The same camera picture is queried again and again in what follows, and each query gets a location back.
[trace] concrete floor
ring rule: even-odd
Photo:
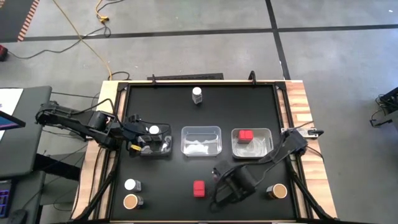
[[[82,33],[99,27],[96,0],[58,0]],[[398,24],[393,0],[272,0],[278,27]],[[264,0],[126,0],[104,15],[114,34],[198,29],[270,28]],[[74,35],[51,0],[41,0],[28,37]],[[292,79],[304,80],[320,138],[331,192],[342,220],[395,223],[398,213],[398,132],[388,124],[374,129],[369,118],[378,94],[398,86],[398,29],[281,33]],[[88,40],[111,69],[134,80],[155,75],[223,72],[225,79],[282,79],[271,33],[140,37]],[[5,44],[28,56],[42,49],[62,49],[70,40]],[[0,66],[0,87],[51,85],[54,91],[95,95],[107,71],[84,46],[30,60],[10,58]],[[52,95],[76,109],[90,99]],[[65,154],[82,143],[44,134],[39,151]],[[62,222],[46,208],[42,223]]]

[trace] yellow label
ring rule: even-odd
[[[139,146],[137,146],[137,145],[134,145],[134,144],[131,145],[131,148],[132,148],[133,150],[141,151],[141,147],[139,147]]]

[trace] computer screen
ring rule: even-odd
[[[25,122],[0,111],[0,131],[23,127],[25,127]]]

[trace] red block in container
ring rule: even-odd
[[[253,140],[252,130],[239,130],[238,143],[248,144]]]
[[[193,182],[193,196],[205,197],[205,182],[203,180],[195,180]]]

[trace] plastic tray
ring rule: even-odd
[[[249,144],[238,144],[239,130],[252,130],[253,140]],[[231,131],[232,153],[237,159],[257,159],[274,149],[272,134],[268,128],[236,128]]]
[[[187,126],[181,130],[181,151],[186,156],[217,156],[222,150],[217,126]]]

